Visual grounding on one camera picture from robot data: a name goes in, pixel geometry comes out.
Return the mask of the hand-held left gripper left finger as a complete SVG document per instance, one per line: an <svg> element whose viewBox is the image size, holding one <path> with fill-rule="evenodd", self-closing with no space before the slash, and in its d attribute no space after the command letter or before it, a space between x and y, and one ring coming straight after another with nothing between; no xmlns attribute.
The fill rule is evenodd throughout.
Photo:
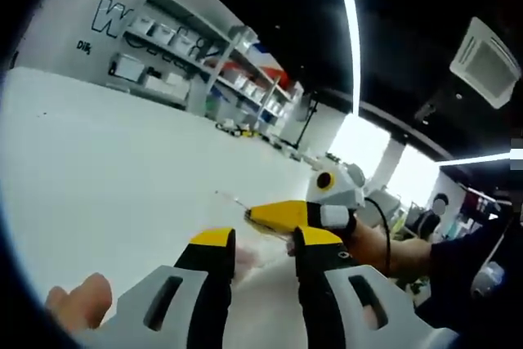
<svg viewBox="0 0 523 349"><path fill-rule="evenodd" d="M117 301L99 348L220 348L235 275L235 230L207 229L172 266L160 266Z"/></svg>

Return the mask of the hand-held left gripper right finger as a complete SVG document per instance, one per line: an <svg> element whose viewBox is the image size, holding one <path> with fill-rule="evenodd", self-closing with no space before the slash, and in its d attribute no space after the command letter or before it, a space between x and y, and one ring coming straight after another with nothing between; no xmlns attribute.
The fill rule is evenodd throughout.
<svg viewBox="0 0 523 349"><path fill-rule="evenodd" d="M449 330L418 318L408 295L373 267L356 265L339 237L299 226L293 240L309 348L449 347Z"/></svg>

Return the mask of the person's right hand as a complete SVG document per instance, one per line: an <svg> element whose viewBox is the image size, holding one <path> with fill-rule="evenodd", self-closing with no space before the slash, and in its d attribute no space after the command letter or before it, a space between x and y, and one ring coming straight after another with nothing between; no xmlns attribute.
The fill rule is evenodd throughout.
<svg viewBox="0 0 523 349"><path fill-rule="evenodd" d="M383 233L354 220L352 231L345 237L349 254L360 264L369 265L384 275L391 271L391 240Z"/></svg>

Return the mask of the person's left hand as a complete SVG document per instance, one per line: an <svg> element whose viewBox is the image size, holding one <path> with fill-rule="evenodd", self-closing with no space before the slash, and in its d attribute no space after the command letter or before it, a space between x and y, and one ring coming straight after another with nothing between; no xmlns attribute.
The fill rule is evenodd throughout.
<svg viewBox="0 0 523 349"><path fill-rule="evenodd" d="M61 286L51 288L45 307L66 332L73 333L98 328L112 302L110 282L96 272L69 293Z"/></svg>

